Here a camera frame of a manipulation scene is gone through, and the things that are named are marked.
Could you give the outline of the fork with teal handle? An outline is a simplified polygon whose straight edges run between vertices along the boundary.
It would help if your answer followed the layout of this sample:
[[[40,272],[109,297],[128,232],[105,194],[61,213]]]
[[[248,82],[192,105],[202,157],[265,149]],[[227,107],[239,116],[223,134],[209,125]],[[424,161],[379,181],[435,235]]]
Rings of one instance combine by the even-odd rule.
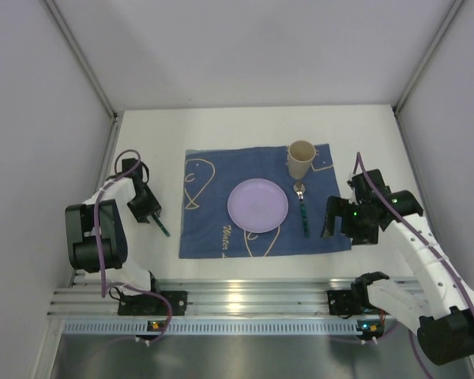
[[[152,215],[152,218],[155,221],[155,223],[158,225],[158,227],[162,230],[162,232],[165,234],[165,236],[170,237],[171,236],[170,232],[167,230],[164,224],[160,221],[160,218],[155,214]]]

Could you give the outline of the spoon with teal handle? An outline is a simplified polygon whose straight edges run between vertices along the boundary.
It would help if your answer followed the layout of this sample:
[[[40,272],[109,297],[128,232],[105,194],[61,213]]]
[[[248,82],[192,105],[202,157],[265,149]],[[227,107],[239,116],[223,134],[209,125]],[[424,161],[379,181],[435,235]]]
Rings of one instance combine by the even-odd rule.
[[[303,233],[306,238],[309,238],[310,228],[309,228],[309,222],[307,218],[307,208],[304,203],[304,194],[306,191],[306,187],[301,181],[297,181],[294,184],[293,189],[299,200],[299,210],[300,210],[300,215],[301,215],[301,220],[302,220],[302,225],[303,225]]]

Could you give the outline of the beige paper cup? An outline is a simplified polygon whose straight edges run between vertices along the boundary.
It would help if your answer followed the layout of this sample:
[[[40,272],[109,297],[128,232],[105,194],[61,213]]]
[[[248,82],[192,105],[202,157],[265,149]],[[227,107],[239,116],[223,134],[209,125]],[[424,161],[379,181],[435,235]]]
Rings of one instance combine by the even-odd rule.
[[[293,179],[302,179],[310,169],[315,147],[308,141],[295,141],[288,146],[288,173]]]

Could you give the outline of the blue fish placemat cloth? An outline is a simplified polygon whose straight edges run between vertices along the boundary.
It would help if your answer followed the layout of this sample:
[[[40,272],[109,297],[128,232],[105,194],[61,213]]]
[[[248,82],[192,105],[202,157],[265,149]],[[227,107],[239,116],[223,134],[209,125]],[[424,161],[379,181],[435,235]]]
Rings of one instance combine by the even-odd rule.
[[[281,257],[349,250],[351,242],[340,232],[321,237],[327,199],[340,191],[330,146],[318,144],[315,149],[316,156],[301,180],[306,187],[309,238],[303,233],[295,181],[288,173],[287,147],[186,151],[180,258]],[[263,234],[242,230],[228,215],[230,192],[252,178],[276,183],[288,198],[284,222]]]

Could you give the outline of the purple plate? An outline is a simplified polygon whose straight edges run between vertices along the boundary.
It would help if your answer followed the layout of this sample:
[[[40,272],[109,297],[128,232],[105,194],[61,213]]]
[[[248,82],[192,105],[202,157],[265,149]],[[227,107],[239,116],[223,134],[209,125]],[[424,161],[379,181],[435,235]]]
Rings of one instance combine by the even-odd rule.
[[[286,193],[274,182],[252,178],[229,194],[228,215],[244,231],[263,234],[278,228],[289,209]]]

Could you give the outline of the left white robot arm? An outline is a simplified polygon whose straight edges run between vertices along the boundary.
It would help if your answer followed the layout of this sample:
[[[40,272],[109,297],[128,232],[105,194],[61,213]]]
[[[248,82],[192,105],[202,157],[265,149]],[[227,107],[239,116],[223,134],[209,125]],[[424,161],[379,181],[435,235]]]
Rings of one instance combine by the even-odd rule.
[[[136,256],[149,225],[161,225],[161,211],[149,188],[149,168],[139,159],[123,159],[121,170],[88,200],[65,210],[71,266],[98,275],[102,296],[112,284],[132,296],[157,293],[157,280]]]

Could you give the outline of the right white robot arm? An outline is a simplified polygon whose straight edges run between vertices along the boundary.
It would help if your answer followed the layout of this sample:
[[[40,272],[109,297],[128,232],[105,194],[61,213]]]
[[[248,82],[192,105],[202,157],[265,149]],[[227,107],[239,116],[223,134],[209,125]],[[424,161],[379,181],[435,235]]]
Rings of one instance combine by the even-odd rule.
[[[443,252],[414,195],[393,192],[379,170],[357,174],[348,184],[352,198],[328,198],[321,236],[339,231],[357,246],[388,235],[425,296],[420,300],[385,273],[370,272],[351,284],[351,313],[383,310],[395,317],[438,366],[474,355],[474,290]]]

